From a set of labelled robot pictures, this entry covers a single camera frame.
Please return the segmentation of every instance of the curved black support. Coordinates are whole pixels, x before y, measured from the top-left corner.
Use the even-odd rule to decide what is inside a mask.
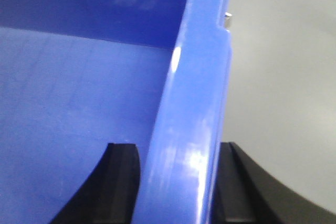
[[[109,144],[88,179],[50,224],[131,222],[140,182],[134,144]]]
[[[335,224],[336,215],[304,199],[235,143],[222,143],[213,223]]]

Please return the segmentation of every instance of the bin floor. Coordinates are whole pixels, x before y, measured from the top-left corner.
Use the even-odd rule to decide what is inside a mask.
[[[47,223],[107,143],[145,162],[171,51],[0,28],[0,216]]]

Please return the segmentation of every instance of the blue plastic bin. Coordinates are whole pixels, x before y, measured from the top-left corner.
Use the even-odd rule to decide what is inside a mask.
[[[0,0],[0,223],[48,223],[134,143],[133,223],[208,223],[227,0]]]

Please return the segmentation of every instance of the white wall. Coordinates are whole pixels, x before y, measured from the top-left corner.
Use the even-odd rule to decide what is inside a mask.
[[[223,141],[336,212],[336,0],[230,0]]]

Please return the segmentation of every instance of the blue plastic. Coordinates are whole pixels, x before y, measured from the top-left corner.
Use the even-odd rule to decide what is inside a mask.
[[[107,143],[139,148],[133,224],[208,223],[226,4],[0,0],[0,223],[49,222]]]

